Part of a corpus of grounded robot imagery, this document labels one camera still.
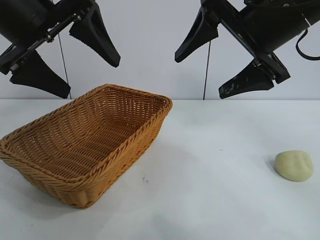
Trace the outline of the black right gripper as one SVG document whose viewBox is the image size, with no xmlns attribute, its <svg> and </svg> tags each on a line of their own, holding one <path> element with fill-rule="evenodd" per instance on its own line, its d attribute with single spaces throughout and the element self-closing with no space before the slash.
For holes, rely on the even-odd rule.
<svg viewBox="0 0 320 240">
<path fill-rule="evenodd" d="M 195 50 L 217 38 L 221 23 L 253 56 L 253 60 L 218 89 L 226 99 L 239 94 L 268 91 L 290 74 L 275 50 L 320 20 L 318 0 L 246 0 L 237 10 L 227 0 L 203 0 L 174 60 L 182 62 Z"/>
</svg>

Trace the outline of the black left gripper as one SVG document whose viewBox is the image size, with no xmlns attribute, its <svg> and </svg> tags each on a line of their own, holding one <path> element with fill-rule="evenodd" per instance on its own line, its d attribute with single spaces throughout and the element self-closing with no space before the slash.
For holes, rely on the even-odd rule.
<svg viewBox="0 0 320 240">
<path fill-rule="evenodd" d="M 2 0 L 0 2 L 0 34 L 11 45 L 0 55 L 0 72 L 12 71 L 10 82 L 39 89 L 62 99 L 70 85 L 58 76 L 35 51 L 50 43 L 71 23 L 78 23 L 97 7 L 94 0 Z"/>
</svg>

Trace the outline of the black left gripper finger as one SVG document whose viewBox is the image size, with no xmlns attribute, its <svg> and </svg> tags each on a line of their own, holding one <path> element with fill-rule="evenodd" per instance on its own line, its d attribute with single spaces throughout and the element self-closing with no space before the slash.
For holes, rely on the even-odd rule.
<svg viewBox="0 0 320 240">
<path fill-rule="evenodd" d="M 72 25 L 69 34 L 94 50 L 112 67 L 119 66 L 121 56 L 108 35 L 97 4 L 86 9 L 81 20 Z"/>
</svg>

